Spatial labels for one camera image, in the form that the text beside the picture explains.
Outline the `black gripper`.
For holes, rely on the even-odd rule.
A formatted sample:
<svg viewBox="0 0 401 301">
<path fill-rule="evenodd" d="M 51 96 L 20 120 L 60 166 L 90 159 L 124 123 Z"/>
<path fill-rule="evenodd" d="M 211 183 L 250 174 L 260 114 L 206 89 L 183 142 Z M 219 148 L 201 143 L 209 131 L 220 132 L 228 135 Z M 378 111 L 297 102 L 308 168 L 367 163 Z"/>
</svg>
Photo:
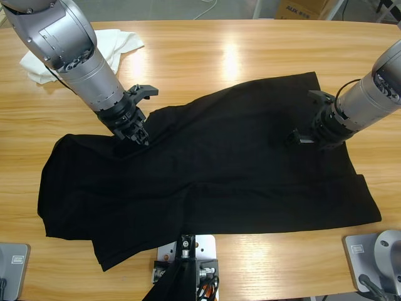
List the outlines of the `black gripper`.
<svg viewBox="0 0 401 301">
<path fill-rule="evenodd" d="M 144 129 L 145 116 L 137 107 L 142 99 L 138 95 L 124 93 L 123 98 L 112 108 L 96 112 L 96 116 L 120 140 L 148 145 L 148 133 Z"/>
<path fill-rule="evenodd" d="M 314 117 L 308 135 L 294 129 L 284 141 L 286 147 L 300 144 L 316 144 L 319 150 L 334 149 L 351 138 L 356 132 L 346 128 L 337 119 L 331 107 L 323 107 Z"/>
</svg>

